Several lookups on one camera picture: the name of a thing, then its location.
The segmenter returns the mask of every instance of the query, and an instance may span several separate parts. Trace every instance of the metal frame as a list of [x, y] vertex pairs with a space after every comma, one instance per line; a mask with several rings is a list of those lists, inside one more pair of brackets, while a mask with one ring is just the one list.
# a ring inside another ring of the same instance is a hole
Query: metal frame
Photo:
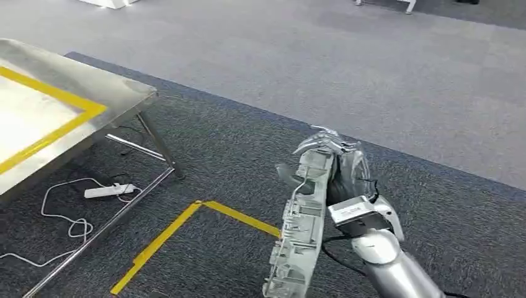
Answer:
[[[398, 1], [409, 3], [408, 8], [406, 9], [406, 14], [412, 14], [412, 9], [414, 8], [414, 5], [416, 4], [416, 0], [398, 0]], [[356, 0], [357, 6], [361, 6], [362, 4], [363, 4], [363, 0]]]
[[158, 160], [163, 160], [168, 164], [168, 168], [164, 170], [157, 178], [155, 178], [148, 186], [146, 186], [143, 191], [141, 191], [137, 196], [135, 196], [129, 203], [122, 207], [108, 222], [106, 222], [102, 228], [98, 229], [96, 233], [89, 238], [85, 243], [83, 243], [77, 250], [68, 255], [68, 257], [62, 261], [57, 267], [53, 268], [51, 272], [47, 274], [38, 284], [36, 284], [31, 290], [29, 290], [24, 297], [33, 297], [37, 294], [42, 288], [44, 288], [53, 278], [57, 277], [62, 270], [71, 264], [75, 259], [77, 259], [82, 252], [84, 252], [88, 247], [90, 247], [100, 236], [105, 232], [108, 232], [128, 211], [130, 211], [134, 206], [136, 206], [146, 195], [148, 195], [155, 187], [157, 187], [163, 180], [165, 180], [170, 174], [174, 174], [177, 179], [184, 179], [184, 173], [182, 172], [179, 165], [174, 161], [171, 153], [166, 146], [165, 142], [162, 140], [161, 136], [154, 128], [149, 117], [145, 112], [140, 112], [137, 114], [141, 125], [144, 127], [148, 135], [151, 137], [155, 147], [160, 153], [153, 150], [147, 149], [145, 147], [139, 146], [135, 143], [129, 142], [122, 138], [116, 137], [112, 134], [107, 134], [106, 138], [122, 145], [128, 146], [134, 150], [142, 152], [148, 156], [152, 156]]

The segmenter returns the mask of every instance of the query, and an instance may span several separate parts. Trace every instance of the gray carpet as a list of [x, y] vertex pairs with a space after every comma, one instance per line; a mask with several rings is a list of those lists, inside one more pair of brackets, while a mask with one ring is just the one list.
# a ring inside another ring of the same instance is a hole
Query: gray carpet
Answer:
[[[313, 133], [306, 124], [78, 53], [68, 56], [159, 89], [160, 100], [149, 114], [187, 179], [163, 183], [42, 297], [111, 296], [110, 288], [137, 253], [197, 199], [216, 200], [280, 226], [290, 189], [276, 178], [274, 164], [295, 164], [297, 156], [290, 152]], [[138, 127], [133, 121], [129, 125]], [[130, 130], [122, 135], [138, 138]], [[471, 297], [524, 296], [526, 192], [371, 143], [365, 148], [380, 191], [400, 214], [408, 236], [404, 247], [440, 287]], [[65, 238], [67, 223], [37, 215], [51, 185], [86, 176], [106, 182], [108, 176], [130, 173], [134, 184], [144, 186], [163, 169], [138, 153], [121, 156], [122, 150], [101, 142], [1, 209], [0, 253], [16, 251], [44, 261], [78, 245]], [[51, 194], [48, 211], [85, 217], [100, 227], [121, 205], [114, 199], [87, 201], [66, 187]], [[335, 234], [329, 223], [326, 234]], [[212, 210], [199, 210], [120, 296], [147, 297], [158, 290], [171, 297], [260, 297], [273, 240]], [[353, 262], [348, 244], [330, 249]], [[0, 296], [20, 296], [50, 269], [1, 260]], [[366, 280], [321, 256], [310, 297], [375, 294]]]
[[[367, 3], [405, 11], [407, 4], [394, 0], [367, 0]], [[480, 0], [478, 5], [455, 0], [417, 0], [414, 11], [485, 24], [526, 29], [524, 0]]]
[[[2, 37], [526, 189], [526, 30], [352, 0], [144, 0], [117, 11], [78, 0], [0, 3]], [[418, 0], [417, 9], [433, 3], [442, 2]], [[491, 15], [509, 11], [501, 8]]]

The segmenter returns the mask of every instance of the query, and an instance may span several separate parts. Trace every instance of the white power strip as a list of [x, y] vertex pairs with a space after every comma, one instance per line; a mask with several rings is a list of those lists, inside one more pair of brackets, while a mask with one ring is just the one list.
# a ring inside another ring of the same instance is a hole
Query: white power strip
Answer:
[[129, 194], [135, 189], [137, 189], [137, 187], [133, 184], [120, 185], [119, 183], [115, 183], [113, 186], [86, 189], [84, 191], [84, 197], [91, 199], [94, 197], [117, 196], [119, 194]]

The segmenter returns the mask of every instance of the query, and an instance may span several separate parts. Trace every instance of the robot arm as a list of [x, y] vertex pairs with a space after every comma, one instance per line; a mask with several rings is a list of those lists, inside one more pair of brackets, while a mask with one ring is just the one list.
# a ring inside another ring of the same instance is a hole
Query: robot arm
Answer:
[[[398, 216], [373, 187], [360, 143], [343, 141], [335, 130], [314, 128], [322, 131], [301, 142], [294, 152], [301, 154], [297, 176], [285, 165], [277, 167], [280, 178], [295, 190], [285, 208], [285, 224], [270, 259], [273, 267], [263, 288], [264, 295], [305, 296], [321, 246], [324, 212], [315, 214], [310, 232], [310, 222], [303, 224], [302, 235], [307, 232], [306, 238], [299, 239], [288, 223], [305, 223], [312, 215], [302, 214], [301, 205], [316, 201], [323, 211], [328, 207], [336, 228], [351, 239], [352, 248], [363, 260], [365, 273], [380, 297], [445, 297], [416, 260], [400, 248], [404, 234]], [[291, 255], [291, 249], [308, 246], [308, 254]], [[291, 271], [296, 274], [295, 282], [290, 279]]]

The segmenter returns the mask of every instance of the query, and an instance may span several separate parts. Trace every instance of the yellow tape line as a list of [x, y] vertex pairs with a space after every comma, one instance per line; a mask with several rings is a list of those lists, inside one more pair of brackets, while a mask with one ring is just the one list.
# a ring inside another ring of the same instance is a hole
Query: yellow tape line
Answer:
[[233, 217], [237, 219], [240, 222], [244, 222], [247, 225], [251, 225], [254, 228], [257, 228], [259, 230], [262, 230], [263, 232], [267, 232], [273, 236], [279, 237], [280, 230], [277, 227], [273, 227], [267, 223], [261, 222], [260, 220], [255, 219], [254, 217], [250, 217], [248, 215], [244, 215], [243, 213], [239, 211], [235, 211], [234, 209], [227, 207], [223, 204], [210, 201], [205, 202], [205, 206], [212, 208], [214, 210], [217, 210], [221, 212], [222, 214], [228, 215], [230, 217]]
[[195, 201], [192, 205], [190, 205], [188, 208], [181, 213], [178, 218], [174, 220], [172, 224], [168, 226], [162, 233], [153, 240], [148, 247], [146, 247], [134, 260], [133, 260], [133, 267], [124, 275], [124, 277], [114, 285], [114, 287], [111, 289], [110, 293], [113, 295], [117, 295], [125, 286], [130, 282], [130, 280], [133, 278], [133, 276], [141, 269], [144, 264], [148, 261], [148, 259], [153, 256], [153, 254], [163, 245], [163, 243], [170, 238], [170, 236], [175, 233], [175, 231], [181, 227], [184, 222], [192, 216], [192, 214], [201, 207], [202, 202], [201, 201]]
[[230, 217], [233, 217], [240, 222], [244, 222], [254, 228], [257, 228], [259, 230], [262, 230], [264, 232], [267, 232], [273, 236], [279, 237], [280, 230], [276, 227], [273, 227], [267, 223], [261, 222], [253, 217], [250, 217], [248, 215], [244, 215], [241, 212], [235, 211], [234, 209], [227, 207], [223, 204], [220, 204], [215, 201], [210, 202], [202, 202], [202, 201], [195, 201], [192, 205], [190, 205], [188, 208], [181, 213], [178, 218], [175, 219], [175, 221], [168, 226], [162, 233], [153, 240], [148, 247], [146, 247], [135, 259], [133, 260], [133, 267], [126, 272], [123, 278], [114, 285], [114, 287], [110, 290], [110, 293], [113, 295], [117, 295], [122, 289], [128, 284], [128, 282], [131, 281], [131, 279], [134, 277], [134, 275], [146, 264], [146, 262], [155, 254], [156, 251], [159, 250], [159, 248], [163, 245], [163, 243], [172, 236], [175, 231], [181, 227], [184, 222], [189, 219], [201, 205], [205, 205], [208, 208], [214, 209], [216, 211], [221, 212], [222, 214], [228, 215]]
[[56, 98], [61, 102], [65, 102], [69, 105], [84, 110], [84, 112], [80, 113], [75, 119], [70, 120], [69, 122], [62, 125], [60, 128], [49, 133], [40, 140], [31, 144], [29, 147], [19, 151], [12, 157], [0, 163], [0, 174], [3, 174], [6, 171], [10, 170], [14, 166], [26, 160], [28, 157], [40, 151], [42, 148], [45, 148], [49, 144], [55, 142], [59, 138], [63, 137], [64, 135], [75, 129], [76, 127], [79, 127], [83, 123], [89, 121], [93, 117], [101, 114], [103, 111], [106, 110], [106, 107], [102, 104], [92, 102], [73, 93], [69, 93], [67, 91], [58, 89], [51, 85], [37, 81], [36, 79], [29, 78], [28, 76], [24, 76], [23, 74], [17, 73], [3, 66], [0, 66], [0, 76], [3, 76], [7, 79], [10, 79], [11, 81], [15, 81], [34, 90], [40, 91], [44, 94]]

